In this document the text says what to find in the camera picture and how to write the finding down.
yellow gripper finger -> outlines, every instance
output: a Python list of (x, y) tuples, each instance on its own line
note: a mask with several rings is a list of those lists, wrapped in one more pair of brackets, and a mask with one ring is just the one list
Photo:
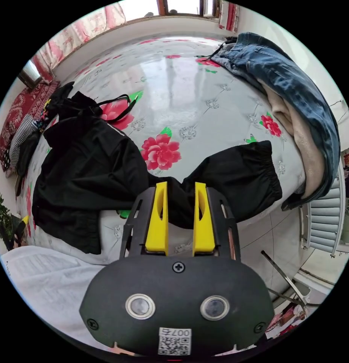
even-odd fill
[(157, 183), (145, 248), (148, 252), (164, 252), (168, 256), (167, 182)]
[(196, 253), (211, 253), (214, 249), (215, 238), (213, 236), (206, 184), (195, 183), (193, 256)]

pink curtain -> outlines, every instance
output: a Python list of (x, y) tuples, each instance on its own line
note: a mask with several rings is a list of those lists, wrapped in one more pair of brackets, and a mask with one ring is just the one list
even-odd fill
[(123, 10), (117, 3), (95, 10), (57, 33), (31, 60), (42, 79), (50, 83), (54, 78), (52, 69), (68, 55), (89, 40), (125, 22)]
[(230, 30), (234, 33), (237, 32), (237, 23), (239, 21), (239, 6), (229, 3), (228, 1), (221, 1), (220, 12), (220, 28)]

white sheet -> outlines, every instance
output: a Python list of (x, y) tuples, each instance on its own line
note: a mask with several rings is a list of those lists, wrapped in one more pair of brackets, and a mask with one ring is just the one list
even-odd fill
[(3, 254), (1, 260), (35, 314), (82, 343), (112, 351), (91, 336), (79, 314), (86, 289), (103, 266), (37, 246), (16, 248)]

camera lens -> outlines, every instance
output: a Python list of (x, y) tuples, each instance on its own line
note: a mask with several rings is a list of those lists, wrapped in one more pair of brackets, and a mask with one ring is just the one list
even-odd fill
[(202, 316), (207, 320), (220, 320), (229, 310), (230, 304), (222, 296), (210, 296), (202, 302), (200, 307)]
[(147, 295), (134, 294), (128, 297), (125, 309), (132, 318), (148, 319), (155, 313), (155, 304)]

pillow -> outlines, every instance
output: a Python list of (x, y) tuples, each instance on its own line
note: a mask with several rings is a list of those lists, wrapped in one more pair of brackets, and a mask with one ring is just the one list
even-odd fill
[(23, 117), (31, 115), (33, 119), (38, 119), (46, 101), (59, 84), (60, 82), (39, 82), (31, 92), (25, 88), (14, 100), (0, 134), (0, 165), (3, 171), (6, 171), (4, 154), (9, 149)]

